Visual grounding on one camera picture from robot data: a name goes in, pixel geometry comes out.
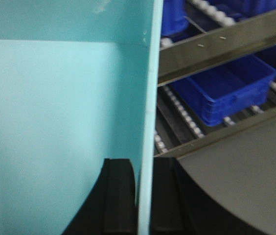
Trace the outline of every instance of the plastic partition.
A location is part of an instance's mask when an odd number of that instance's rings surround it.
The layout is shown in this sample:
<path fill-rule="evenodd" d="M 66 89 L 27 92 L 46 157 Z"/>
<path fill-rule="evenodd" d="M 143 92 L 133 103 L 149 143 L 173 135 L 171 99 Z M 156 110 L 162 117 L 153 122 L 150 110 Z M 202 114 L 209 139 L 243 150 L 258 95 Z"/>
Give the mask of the plastic partition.
<path fill-rule="evenodd" d="M 0 234 L 60 234 L 130 158 L 148 234 L 161 0 L 0 1 Z"/>

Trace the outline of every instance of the gray metal beam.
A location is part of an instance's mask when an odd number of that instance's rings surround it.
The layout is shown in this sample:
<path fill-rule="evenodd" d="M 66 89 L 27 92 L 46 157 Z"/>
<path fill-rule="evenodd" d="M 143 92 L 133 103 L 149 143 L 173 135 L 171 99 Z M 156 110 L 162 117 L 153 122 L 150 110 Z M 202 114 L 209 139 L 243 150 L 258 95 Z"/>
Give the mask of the gray metal beam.
<path fill-rule="evenodd" d="M 276 10 L 160 50 L 158 86 L 276 43 Z"/>
<path fill-rule="evenodd" d="M 230 136 L 249 130 L 250 128 L 257 127 L 259 125 L 263 125 L 264 123 L 267 123 L 268 121 L 272 121 L 275 119 L 276 108 L 272 108 L 270 110 L 267 110 L 263 114 L 255 115 L 246 120 L 240 121 L 234 126 L 222 128 L 218 131 L 206 135 L 202 139 L 190 141 L 178 147 L 172 148 L 166 153 L 158 154 L 155 157 L 182 158 L 188 155 L 189 153 L 197 151 L 207 145 L 222 141 Z"/>

